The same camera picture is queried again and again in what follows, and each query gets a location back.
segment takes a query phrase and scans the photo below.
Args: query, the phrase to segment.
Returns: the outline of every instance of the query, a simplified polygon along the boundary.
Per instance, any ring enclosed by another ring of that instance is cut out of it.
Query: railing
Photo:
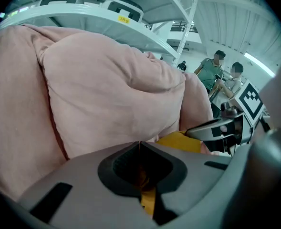
[[[173,23],[171,27],[171,31],[185,31],[185,27],[186,27],[185,21],[176,21],[175,23]],[[191,23],[190,32],[198,33],[194,25],[194,22]]]

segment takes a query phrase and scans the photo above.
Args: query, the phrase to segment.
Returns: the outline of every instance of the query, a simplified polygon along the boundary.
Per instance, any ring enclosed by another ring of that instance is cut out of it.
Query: shelf label
[[[118,21],[128,24],[130,22],[130,19],[119,15]]]

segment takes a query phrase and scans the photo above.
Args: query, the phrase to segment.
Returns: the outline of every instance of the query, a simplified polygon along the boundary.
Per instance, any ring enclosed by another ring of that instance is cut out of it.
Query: yellow fabric
[[[199,140],[185,136],[185,131],[172,132],[169,135],[161,138],[156,143],[184,151],[195,153],[201,152],[201,142]]]

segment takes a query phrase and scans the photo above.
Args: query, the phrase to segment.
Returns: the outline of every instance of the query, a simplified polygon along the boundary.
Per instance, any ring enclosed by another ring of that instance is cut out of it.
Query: man
[[[216,81],[216,84],[212,88],[209,97],[214,92],[214,97],[211,103],[211,109],[214,118],[218,118],[221,113],[221,104],[227,102],[242,86],[241,75],[243,73],[243,66],[239,62],[235,62],[230,70],[232,78],[227,80],[225,83],[221,79]]]
[[[219,75],[221,79],[223,77],[224,70],[222,65],[224,63],[225,56],[226,55],[223,51],[217,50],[213,59],[204,59],[200,66],[194,71],[206,87],[207,93],[209,93],[213,87],[216,74]]]
[[[185,71],[187,66],[186,66],[186,61],[184,60],[182,63],[180,63],[178,66],[177,66],[179,69],[181,69],[182,71]]]

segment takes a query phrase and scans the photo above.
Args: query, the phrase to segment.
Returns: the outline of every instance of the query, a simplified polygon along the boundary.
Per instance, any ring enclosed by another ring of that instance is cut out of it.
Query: white ceiling
[[[35,1],[13,0],[6,12]],[[147,21],[182,20],[170,0],[133,1],[143,7]],[[188,13],[193,0],[179,1]],[[198,0],[194,22],[207,55],[223,50],[230,63],[248,52],[274,72],[281,65],[281,24],[264,0]]]

